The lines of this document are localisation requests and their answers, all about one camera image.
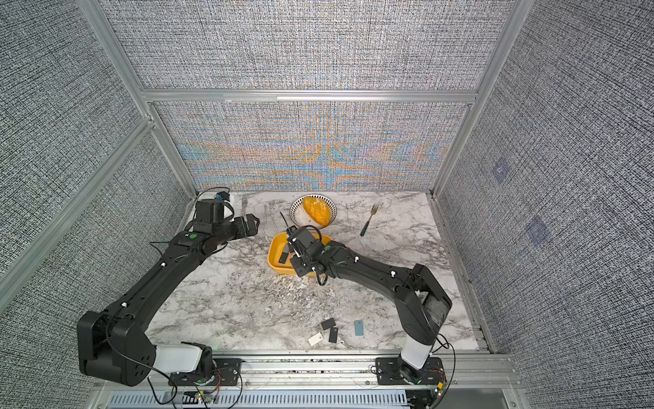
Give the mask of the black eraser bottom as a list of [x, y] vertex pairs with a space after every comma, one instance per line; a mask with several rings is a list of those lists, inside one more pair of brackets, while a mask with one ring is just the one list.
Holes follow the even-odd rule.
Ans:
[[336, 344], [338, 341], [338, 333], [339, 333], [339, 328], [338, 327], [332, 327], [330, 328], [330, 333], [329, 333], [329, 342], [331, 344]]

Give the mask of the white eraser bottom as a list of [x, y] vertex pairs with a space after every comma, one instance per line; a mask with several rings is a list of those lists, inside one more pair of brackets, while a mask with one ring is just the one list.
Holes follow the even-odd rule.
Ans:
[[321, 343], [324, 340], [322, 333], [316, 333], [308, 339], [308, 343], [311, 347]]

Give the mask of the blue eraser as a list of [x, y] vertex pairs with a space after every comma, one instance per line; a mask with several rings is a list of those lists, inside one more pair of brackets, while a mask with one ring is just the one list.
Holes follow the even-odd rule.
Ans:
[[364, 323], [362, 320], [356, 320], [354, 322], [354, 333], [356, 337], [364, 336]]

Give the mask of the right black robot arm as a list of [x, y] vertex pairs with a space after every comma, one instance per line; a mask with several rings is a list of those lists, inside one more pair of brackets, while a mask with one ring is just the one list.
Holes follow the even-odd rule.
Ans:
[[452, 308], [450, 297], [429, 268], [422, 264], [401, 268], [360, 255], [335, 240], [325, 244], [322, 233], [308, 225], [288, 225], [286, 238], [297, 276], [314, 274], [320, 286], [329, 279], [345, 279], [391, 300], [406, 334], [400, 362], [415, 372], [426, 366]]

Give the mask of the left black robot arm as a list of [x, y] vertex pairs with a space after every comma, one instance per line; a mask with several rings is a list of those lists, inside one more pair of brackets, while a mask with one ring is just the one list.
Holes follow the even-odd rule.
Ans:
[[162, 368], [163, 349], [146, 335], [154, 315], [175, 288], [221, 245], [258, 234], [252, 214], [226, 216], [233, 210], [227, 193], [196, 203], [195, 218], [168, 242], [153, 267], [123, 296], [101, 312], [78, 321], [78, 361], [83, 375], [127, 386], [141, 383]]

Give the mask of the yellow storage box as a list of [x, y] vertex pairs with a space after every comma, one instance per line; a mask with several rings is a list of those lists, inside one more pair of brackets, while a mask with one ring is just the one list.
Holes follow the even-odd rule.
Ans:
[[[320, 250], [312, 251], [312, 259], [317, 260], [320, 258], [325, 247], [331, 242], [329, 236], [322, 236], [322, 247]], [[288, 247], [287, 233], [280, 233], [274, 237], [270, 245], [267, 255], [267, 262], [269, 266], [277, 273], [282, 275], [297, 276], [294, 270], [291, 259], [295, 257], [295, 252]]]

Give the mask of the patterned white bowl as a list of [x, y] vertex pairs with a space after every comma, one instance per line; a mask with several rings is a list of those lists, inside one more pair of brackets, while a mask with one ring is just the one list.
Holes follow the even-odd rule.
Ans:
[[302, 207], [302, 200], [305, 197], [308, 197], [308, 196], [324, 199], [328, 203], [328, 205], [330, 206], [331, 212], [332, 212], [330, 224], [328, 225], [328, 226], [330, 226], [335, 221], [335, 219], [337, 218], [337, 206], [330, 198], [324, 196], [323, 194], [307, 194], [307, 195], [301, 196], [300, 198], [296, 199], [293, 202], [293, 204], [291, 205], [291, 209], [290, 209], [290, 216], [291, 216], [291, 219], [292, 219], [293, 223], [297, 224], [298, 226], [311, 225], [311, 226], [314, 226], [315, 228], [326, 228], [326, 227], [328, 227], [328, 226], [322, 227], [322, 226], [318, 225], [318, 223], [315, 223], [315, 221], [313, 221], [313, 219], [311, 219], [308, 216], [306, 211], [304, 211], [304, 209]]

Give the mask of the yellow bread loaf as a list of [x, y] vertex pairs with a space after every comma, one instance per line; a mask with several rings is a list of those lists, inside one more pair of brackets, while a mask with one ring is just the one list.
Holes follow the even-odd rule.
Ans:
[[324, 199], [310, 196], [305, 197], [302, 200], [302, 207], [308, 216], [315, 223], [318, 223], [318, 225], [326, 227], [330, 224], [332, 212], [330, 206]]

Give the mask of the pink handled fork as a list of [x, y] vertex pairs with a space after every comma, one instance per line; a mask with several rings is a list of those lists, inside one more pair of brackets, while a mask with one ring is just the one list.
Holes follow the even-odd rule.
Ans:
[[241, 199], [241, 211], [243, 216], [245, 216], [247, 213], [248, 204], [249, 204], [249, 196], [248, 194], [243, 194]]

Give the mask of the green handled gold fork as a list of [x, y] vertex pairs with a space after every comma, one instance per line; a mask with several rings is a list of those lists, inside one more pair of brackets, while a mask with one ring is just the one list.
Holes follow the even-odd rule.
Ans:
[[364, 227], [363, 227], [362, 230], [360, 231], [360, 234], [359, 234], [360, 237], [364, 237], [364, 236], [365, 236], [365, 234], [366, 234], [366, 232], [367, 232], [367, 230], [368, 230], [368, 228], [369, 228], [369, 226], [370, 226], [371, 219], [373, 218], [373, 216], [376, 215], [376, 213], [377, 213], [378, 210], [379, 210], [379, 207], [380, 207], [380, 204], [379, 204], [379, 203], [376, 203], [376, 204], [374, 204], [374, 206], [372, 206], [372, 208], [371, 208], [371, 212], [370, 212], [370, 215], [369, 215], [369, 217], [368, 217], [368, 219], [367, 219], [367, 221], [366, 221]]

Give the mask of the aluminium front rail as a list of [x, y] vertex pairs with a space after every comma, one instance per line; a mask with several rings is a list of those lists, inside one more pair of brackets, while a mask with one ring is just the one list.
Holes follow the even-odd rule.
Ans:
[[[426, 388], [428, 385], [379, 385], [371, 372], [377, 357], [398, 358], [397, 351], [349, 350], [306, 351], [302, 354], [215, 354], [214, 359], [243, 361], [239, 379], [253, 388], [290, 386], [300, 388], [397, 387]], [[503, 354], [468, 354], [441, 349], [430, 357], [441, 359], [451, 388], [520, 389], [524, 385], [509, 357]]]

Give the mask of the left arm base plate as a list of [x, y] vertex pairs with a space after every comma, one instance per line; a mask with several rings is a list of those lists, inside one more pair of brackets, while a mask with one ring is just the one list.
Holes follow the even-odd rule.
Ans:
[[238, 358], [219, 358], [213, 360], [213, 366], [200, 363], [190, 373], [172, 373], [170, 386], [237, 386], [243, 361]]

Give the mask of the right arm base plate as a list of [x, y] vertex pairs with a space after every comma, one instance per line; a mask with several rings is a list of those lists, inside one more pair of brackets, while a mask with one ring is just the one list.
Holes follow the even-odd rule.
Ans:
[[447, 382], [446, 371], [441, 359], [427, 358], [419, 370], [398, 358], [377, 357], [371, 366], [379, 385], [435, 385], [442, 388]]

